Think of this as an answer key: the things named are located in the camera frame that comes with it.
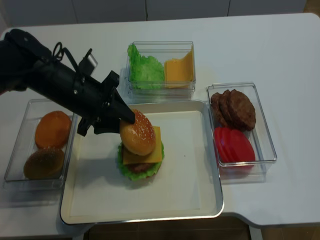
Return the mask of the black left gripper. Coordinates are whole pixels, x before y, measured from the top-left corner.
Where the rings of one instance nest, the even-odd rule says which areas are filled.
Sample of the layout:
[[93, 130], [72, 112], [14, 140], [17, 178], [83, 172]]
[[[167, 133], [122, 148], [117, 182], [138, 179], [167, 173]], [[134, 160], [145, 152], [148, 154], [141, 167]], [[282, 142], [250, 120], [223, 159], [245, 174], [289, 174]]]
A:
[[120, 133], [120, 119], [135, 123], [135, 113], [118, 93], [120, 76], [110, 71], [103, 82], [80, 73], [77, 62], [72, 67], [60, 61], [34, 63], [32, 90], [79, 115], [78, 134], [85, 136], [89, 127], [96, 135]]

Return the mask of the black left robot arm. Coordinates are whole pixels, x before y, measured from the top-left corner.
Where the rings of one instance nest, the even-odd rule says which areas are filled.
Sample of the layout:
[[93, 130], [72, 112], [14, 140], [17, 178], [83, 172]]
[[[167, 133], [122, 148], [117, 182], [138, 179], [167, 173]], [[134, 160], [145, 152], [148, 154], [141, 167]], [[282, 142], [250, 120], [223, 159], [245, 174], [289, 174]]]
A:
[[98, 63], [88, 50], [76, 63], [58, 42], [53, 51], [33, 35], [14, 28], [0, 42], [0, 92], [27, 88], [79, 115], [77, 133], [119, 133], [120, 123], [134, 124], [135, 114], [117, 91], [120, 77], [110, 71], [103, 82], [92, 78]]

